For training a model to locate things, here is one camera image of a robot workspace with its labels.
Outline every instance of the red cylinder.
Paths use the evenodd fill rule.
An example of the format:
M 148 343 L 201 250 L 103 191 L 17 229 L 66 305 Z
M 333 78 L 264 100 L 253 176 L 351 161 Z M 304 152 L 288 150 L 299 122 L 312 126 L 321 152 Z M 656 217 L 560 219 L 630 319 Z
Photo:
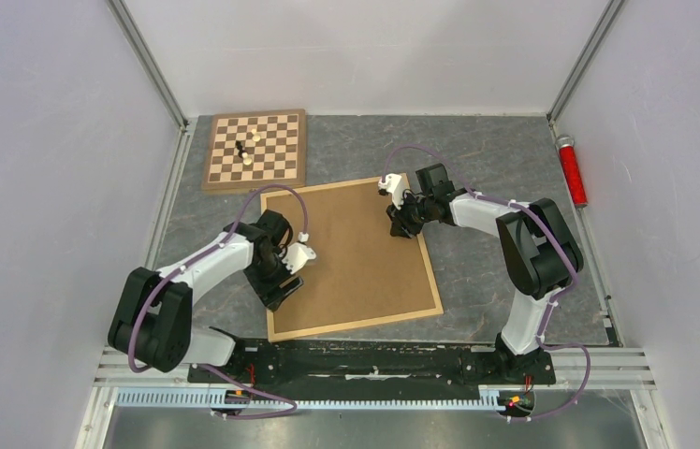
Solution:
M 578 162 L 576 161 L 576 152 L 573 145 L 573 139 L 568 136 L 557 138 L 562 172 L 565 174 L 565 181 L 568 183 L 571 199 L 576 207 L 583 208 L 587 206 L 587 194 L 584 192 L 584 184 L 581 181 L 581 172 L 578 170 Z

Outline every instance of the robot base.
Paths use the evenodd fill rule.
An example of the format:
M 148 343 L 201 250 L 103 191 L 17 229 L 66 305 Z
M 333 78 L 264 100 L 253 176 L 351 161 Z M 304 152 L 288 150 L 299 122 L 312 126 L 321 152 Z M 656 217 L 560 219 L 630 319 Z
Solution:
M 222 370 L 241 382 L 297 400 L 479 399 L 480 385 L 554 384 L 551 357 L 516 357 L 468 343 L 237 339 Z M 191 384 L 222 384 L 191 368 Z
M 533 384 L 552 385 L 557 382 L 551 355 L 537 348 L 524 355 L 514 355 L 496 335 L 493 351 L 463 354 L 465 379 L 468 382 L 484 384 L 523 384 L 527 376 L 532 376 Z

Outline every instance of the wooden frame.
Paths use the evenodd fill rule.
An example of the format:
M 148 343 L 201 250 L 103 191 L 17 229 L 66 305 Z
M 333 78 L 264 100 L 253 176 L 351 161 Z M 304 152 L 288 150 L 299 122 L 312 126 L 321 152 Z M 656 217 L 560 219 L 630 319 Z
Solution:
M 210 165 L 212 160 L 212 150 L 215 143 L 215 131 L 220 119 L 239 119 L 246 117 L 270 116 L 270 115 L 298 115 L 298 174 L 293 179 L 287 180 L 252 180 L 252 181 L 225 181 L 220 184 L 210 183 Z M 255 189 L 272 182 L 288 185 L 290 187 L 302 187 L 306 185 L 306 109 L 279 109 L 261 110 L 256 112 L 233 112 L 228 114 L 218 114 L 212 116 L 212 126 L 210 130 L 209 146 L 204 159 L 204 173 L 201 176 L 201 190 L 207 194 L 241 194 L 253 192 Z
M 410 187 L 408 185 L 408 180 L 405 178 L 403 174 L 403 178 L 405 179 L 406 187 Z M 367 178 L 363 180 L 355 180 L 355 181 L 342 181 L 342 182 L 334 182 L 331 184 L 323 184 L 323 185 L 315 185 L 315 186 L 310 186 L 310 187 L 303 187 L 296 189 L 298 193 L 309 193 L 309 192 L 314 192 L 314 191 L 319 191 L 319 190 L 327 190 L 327 189 L 336 189 L 336 188 L 341 188 L 341 187 L 347 187 L 351 185 L 358 185 L 358 184 L 363 184 L 363 183 L 372 183 L 372 182 L 377 182 L 379 178 Z M 261 195 L 261 202 L 262 202 L 262 210 L 266 210 L 268 208 L 268 198 L 276 197 L 276 196 L 287 196 L 291 195 L 287 191 L 278 191 L 278 192 L 271 192 L 271 193 L 265 193 Z M 267 319 L 268 319 L 268 339 L 270 341 L 281 341 L 281 340 L 290 340 L 290 339 L 295 339 L 295 338 L 300 338 L 300 337 L 309 337 L 317 334 L 323 334 L 326 332 L 335 332 L 335 331 L 340 331 L 340 330 L 350 330 L 350 329 L 358 329 L 361 327 L 366 327 L 366 326 L 376 326 L 376 325 L 384 325 L 388 323 L 397 323 L 400 321 L 406 321 L 406 320 L 412 320 L 415 318 L 423 318 L 427 316 L 435 316 L 435 315 L 440 315 L 444 313 L 444 306 L 441 303 L 441 297 L 438 294 L 438 287 L 436 286 L 435 283 L 435 275 L 432 272 L 432 263 L 430 262 L 430 255 L 427 252 L 427 245 L 425 244 L 424 237 L 422 237 L 421 234 L 416 236 L 416 240 L 418 241 L 419 245 L 419 251 L 422 254 L 422 259 L 424 261 L 424 266 L 425 270 L 427 271 L 427 277 L 428 277 L 428 282 L 430 284 L 430 292 L 432 293 L 432 298 L 433 298 L 433 305 L 434 307 L 431 309 L 425 309 L 422 311 L 409 311 L 406 313 L 397 313 L 393 315 L 387 315 L 387 316 L 381 316 L 381 317 L 376 317 L 376 318 L 370 318 L 370 319 L 365 319 L 365 320 L 357 320 L 357 321 L 351 321 L 347 323 L 339 323 L 336 325 L 327 325 L 327 326 L 316 326 L 316 327 L 309 327 L 305 329 L 299 329 L 299 330 L 292 330 L 292 331 L 286 331 L 286 332 L 276 332 L 275 331 L 275 322 L 274 322 L 274 314 L 272 311 L 267 311 Z

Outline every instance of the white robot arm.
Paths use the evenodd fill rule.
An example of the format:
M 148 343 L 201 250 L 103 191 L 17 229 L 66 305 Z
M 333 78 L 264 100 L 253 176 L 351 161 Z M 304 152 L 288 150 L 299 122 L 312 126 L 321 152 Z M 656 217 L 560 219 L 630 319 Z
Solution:
M 420 194 L 407 191 L 401 175 L 385 175 L 378 183 L 381 195 L 391 195 L 392 204 L 386 209 L 392 222 L 391 235 L 412 238 L 425 223 L 438 221 L 498 237 L 507 272 L 517 291 L 497 346 L 503 344 L 513 359 L 537 351 L 536 336 L 543 337 L 538 336 L 538 330 L 546 307 L 551 297 L 570 282 L 556 251 L 540 241 L 544 236 L 522 211 L 482 200 L 465 189 L 456 190 L 443 165 L 418 170 L 416 176 Z M 519 204 L 541 218 L 579 271 L 583 266 L 581 251 L 556 204 L 549 199 Z
M 254 224 L 240 223 L 236 233 L 224 242 L 229 226 L 204 248 L 167 267 L 151 271 L 136 268 L 124 285 L 121 300 L 110 326 L 108 343 L 127 352 L 141 305 L 162 279 L 179 271 L 160 291 L 141 325 L 136 358 L 167 372 L 181 363 L 223 366 L 234 350 L 235 340 L 213 328 L 192 327 L 193 305 L 230 274 L 243 270 L 262 303 L 273 311 L 303 285 L 296 273 L 314 260 L 314 250 L 306 246 L 308 236 L 299 235 L 291 243 L 292 227 L 280 213 L 267 210 Z M 200 258 L 194 255 L 220 249 Z

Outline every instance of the white connector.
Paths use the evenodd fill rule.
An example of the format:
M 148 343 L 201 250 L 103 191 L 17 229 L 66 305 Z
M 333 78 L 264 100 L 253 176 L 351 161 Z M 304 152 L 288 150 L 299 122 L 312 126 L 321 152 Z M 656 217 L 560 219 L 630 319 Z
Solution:
M 303 243 L 293 243 L 286 248 L 286 255 L 281 261 L 284 262 L 286 269 L 288 269 L 290 273 L 295 274 L 301 268 L 305 267 L 309 261 L 315 260 L 316 258 L 317 254 L 313 249 Z
M 377 182 L 377 188 L 391 194 L 391 204 L 395 208 L 402 207 L 402 194 L 405 193 L 405 181 L 402 175 L 386 175 L 384 181 Z

